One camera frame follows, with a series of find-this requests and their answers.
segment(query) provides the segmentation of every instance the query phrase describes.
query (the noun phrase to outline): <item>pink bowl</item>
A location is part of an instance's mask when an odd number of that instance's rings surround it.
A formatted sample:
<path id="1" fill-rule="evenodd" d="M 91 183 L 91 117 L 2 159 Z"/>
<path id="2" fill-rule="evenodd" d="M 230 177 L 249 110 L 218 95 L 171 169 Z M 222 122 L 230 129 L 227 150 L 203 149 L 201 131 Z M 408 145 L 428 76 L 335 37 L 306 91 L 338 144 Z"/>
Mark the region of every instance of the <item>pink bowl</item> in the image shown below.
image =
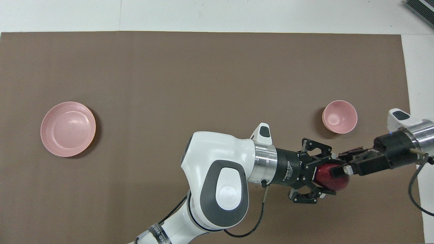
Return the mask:
<path id="1" fill-rule="evenodd" d="M 332 132 L 345 134 L 357 124 L 357 112 L 347 101 L 336 100 L 327 105 L 322 112 L 322 122 Z"/>
<path id="2" fill-rule="evenodd" d="M 96 123 L 92 112 L 78 102 L 63 102 L 45 115 L 41 139 L 54 155 L 70 157 L 84 151 L 95 136 Z"/>

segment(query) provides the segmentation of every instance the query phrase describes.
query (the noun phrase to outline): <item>black band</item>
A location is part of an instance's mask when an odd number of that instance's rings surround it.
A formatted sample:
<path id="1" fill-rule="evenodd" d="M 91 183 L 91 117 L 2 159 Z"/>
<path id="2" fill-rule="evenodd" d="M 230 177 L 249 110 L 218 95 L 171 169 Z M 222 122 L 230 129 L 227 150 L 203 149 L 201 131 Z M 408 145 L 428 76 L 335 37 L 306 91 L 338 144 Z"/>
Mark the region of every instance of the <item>black band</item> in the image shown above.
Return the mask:
<path id="1" fill-rule="evenodd" d="M 148 230 L 155 237 L 158 244 L 172 244 L 166 232 L 159 223 L 153 224 L 151 227 L 148 228 Z"/>
<path id="2" fill-rule="evenodd" d="M 300 172 L 299 157 L 297 152 L 276 148 L 277 167 L 271 181 L 274 184 L 291 186 L 297 181 Z"/>

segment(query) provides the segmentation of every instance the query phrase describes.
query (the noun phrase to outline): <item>brown table surface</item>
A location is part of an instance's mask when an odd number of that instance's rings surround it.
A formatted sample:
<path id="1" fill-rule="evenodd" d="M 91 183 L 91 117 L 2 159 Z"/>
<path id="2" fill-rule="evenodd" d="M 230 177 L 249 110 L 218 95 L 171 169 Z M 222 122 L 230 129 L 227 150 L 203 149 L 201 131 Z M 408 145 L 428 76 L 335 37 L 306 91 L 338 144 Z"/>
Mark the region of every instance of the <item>brown table surface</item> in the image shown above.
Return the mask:
<path id="1" fill-rule="evenodd" d="M 409 112 L 398 35 L 297 33 L 2 33 L 0 242 L 128 243 L 188 190 L 180 168 L 195 131 L 248 138 L 270 125 L 276 147 L 307 137 L 338 153 L 371 147 L 391 108 Z M 329 132 L 323 108 L 343 99 L 356 128 Z M 90 147 L 61 158 L 39 129 L 56 104 L 76 101 L 97 121 Z M 364 177 L 316 205 L 272 185 L 257 231 L 192 243 L 418 243 L 422 218 L 407 196 L 414 166 Z M 263 190 L 231 231 L 256 223 Z"/>

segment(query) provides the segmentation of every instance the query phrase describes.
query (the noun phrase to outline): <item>cable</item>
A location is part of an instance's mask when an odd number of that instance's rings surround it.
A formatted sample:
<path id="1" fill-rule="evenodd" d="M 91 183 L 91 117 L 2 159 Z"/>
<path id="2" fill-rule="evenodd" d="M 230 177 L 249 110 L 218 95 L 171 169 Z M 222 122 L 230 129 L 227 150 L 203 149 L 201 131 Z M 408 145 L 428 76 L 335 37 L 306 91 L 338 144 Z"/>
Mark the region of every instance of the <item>cable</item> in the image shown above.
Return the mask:
<path id="1" fill-rule="evenodd" d="M 422 212 L 433 216 L 434 214 L 425 210 L 424 208 L 422 208 L 413 198 L 413 195 L 411 193 L 411 189 L 413 187 L 413 183 L 416 180 L 418 174 L 421 172 L 422 168 L 424 167 L 424 165 L 428 162 L 429 156 L 427 153 L 424 154 L 424 158 L 422 159 L 421 165 L 419 166 L 419 168 L 416 170 L 416 172 L 413 174 L 413 176 L 411 177 L 410 183 L 408 184 L 408 196 L 410 197 L 411 202 Z"/>
<path id="2" fill-rule="evenodd" d="M 162 224 L 167 218 L 169 218 L 173 212 L 175 212 L 179 206 L 181 206 L 181 204 L 184 203 L 184 201 L 187 199 L 187 195 L 185 195 L 185 197 L 178 203 L 178 205 L 176 205 L 176 207 L 174 209 L 172 209 L 172 211 L 170 211 L 170 213 L 168 215 L 166 215 L 166 217 L 164 217 L 162 220 L 160 220 L 160 222 L 158 224 Z"/>
<path id="3" fill-rule="evenodd" d="M 251 233 L 253 233 L 253 232 L 258 228 L 259 224 L 261 223 L 262 217 L 263 217 L 263 215 L 264 215 L 265 198 L 267 198 L 267 193 L 268 193 L 268 187 L 269 187 L 269 186 L 270 186 L 270 185 L 267 185 L 267 186 L 265 187 L 264 197 L 262 198 L 261 215 L 259 216 L 259 220 L 258 220 L 258 222 L 256 223 L 255 227 L 253 227 L 253 229 L 252 229 L 251 231 L 249 231 L 249 232 L 247 232 L 247 233 L 245 233 L 245 234 L 243 234 L 243 235 L 235 235 L 235 234 L 230 233 L 227 229 L 224 229 L 224 232 L 225 232 L 226 234 L 228 234 L 228 235 L 230 235 L 230 236 L 232 236 L 232 237 L 242 238 L 242 237 L 246 237 L 246 236 L 250 235 Z"/>

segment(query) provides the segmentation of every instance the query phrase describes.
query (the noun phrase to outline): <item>apple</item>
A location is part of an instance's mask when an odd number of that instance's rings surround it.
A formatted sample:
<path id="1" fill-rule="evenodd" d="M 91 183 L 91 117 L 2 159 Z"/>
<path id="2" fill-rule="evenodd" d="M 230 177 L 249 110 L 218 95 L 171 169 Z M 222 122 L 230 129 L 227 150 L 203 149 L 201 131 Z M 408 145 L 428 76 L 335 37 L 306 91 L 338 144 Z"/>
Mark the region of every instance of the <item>apple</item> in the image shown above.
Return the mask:
<path id="1" fill-rule="evenodd" d="M 325 187 L 326 189 L 332 190 L 332 191 L 340 191 L 347 187 L 348 182 L 350 180 L 349 175 L 345 175 L 340 178 L 333 178 L 330 169 L 336 166 L 339 166 L 340 164 L 336 163 L 326 163 L 323 165 L 320 165 L 316 168 L 316 173 L 313 181 L 317 184 L 319 184 L 322 187 Z"/>

